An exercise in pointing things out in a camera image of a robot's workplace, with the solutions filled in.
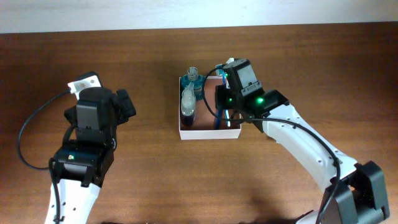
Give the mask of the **blue white toothbrush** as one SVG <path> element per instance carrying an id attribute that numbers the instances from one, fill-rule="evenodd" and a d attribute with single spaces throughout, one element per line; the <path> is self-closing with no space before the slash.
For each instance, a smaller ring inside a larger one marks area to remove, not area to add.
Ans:
<path id="1" fill-rule="evenodd" d="M 216 71 L 216 74 L 217 74 L 219 77 L 222 77 L 223 86 L 226 86 L 226 84 L 227 84 L 227 79 L 226 79 L 227 74 L 226 74 L 226 72 L 224 72 L 224 71 L 221 69 L 222 66 L 223 66 L 222 64 L 219 64 L 219 65 L 216 66 L 216 68 L 218 68 L 217 71 Z M 224 111 L 223 111 L 223 114 L 224 114 L 225 118 L 227 119 L 226 125 L 227 125 L 227 127 L 230 128 L 230 127 L 231 127 L 231 122 L 228 121 L 228 120 L 229 120 L 229 111 L 228 111 L 228 110 L 224 110 Z"/>

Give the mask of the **teal Listerine mouthwash bottle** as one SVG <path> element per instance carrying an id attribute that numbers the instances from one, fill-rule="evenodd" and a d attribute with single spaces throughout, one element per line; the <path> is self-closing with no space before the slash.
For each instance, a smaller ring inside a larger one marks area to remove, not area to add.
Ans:
<path id="1" fill-rule="evenodd" d="M 203 83 L 205 77 L 198 73 L 198 69 L 196 67 L 190 67 L 187 70 L 187 74 L 181 78 L 182 88 L 185 89 L 189 84 L 193 83 L 193 91 L 195 94 L 195 98 L 197 101 L 203 99 Z"/>

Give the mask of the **clear foam soap pump bottle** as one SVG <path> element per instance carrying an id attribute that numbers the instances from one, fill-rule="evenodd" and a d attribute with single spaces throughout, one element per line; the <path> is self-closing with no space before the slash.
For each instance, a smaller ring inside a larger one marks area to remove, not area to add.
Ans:
<path id="1" fill-rule="evenodd" d="M 192 126 L 196 118 L 196 97 L 193 87 L 194 83 L 190 82 L 182 91 L 180 111 L 181 123 L 184 126 Z"/>

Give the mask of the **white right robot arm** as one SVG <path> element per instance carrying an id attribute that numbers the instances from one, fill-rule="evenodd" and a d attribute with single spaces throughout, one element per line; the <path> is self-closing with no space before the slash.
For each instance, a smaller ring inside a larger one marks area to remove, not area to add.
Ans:
<path id="1" fill-rule="evenodd" d="M 215 68 L 226 84 L 215 90 L 216 108 L 242 115 L 281 144 L 308 171 L 323 192 L 318 210 L 296 223 L 381 223 L 390 216 L 382 169 L 373 161 L 360 164 L 329 143 L 277 90 L 265 91 L 248 59 L 239 58 Z"/>

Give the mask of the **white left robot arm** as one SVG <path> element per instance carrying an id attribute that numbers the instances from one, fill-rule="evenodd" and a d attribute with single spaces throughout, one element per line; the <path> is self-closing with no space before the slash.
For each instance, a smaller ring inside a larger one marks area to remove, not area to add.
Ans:
<path id="1" fill-rule="evenodd" d="M 46 223 L 86 223 L 114 161 L 117 127 L 134 115 L 126 90 L 113 93 L 104 87 L 81 91 L 76 105 L 65 110 L 70 127 L 49 160 Z"/>

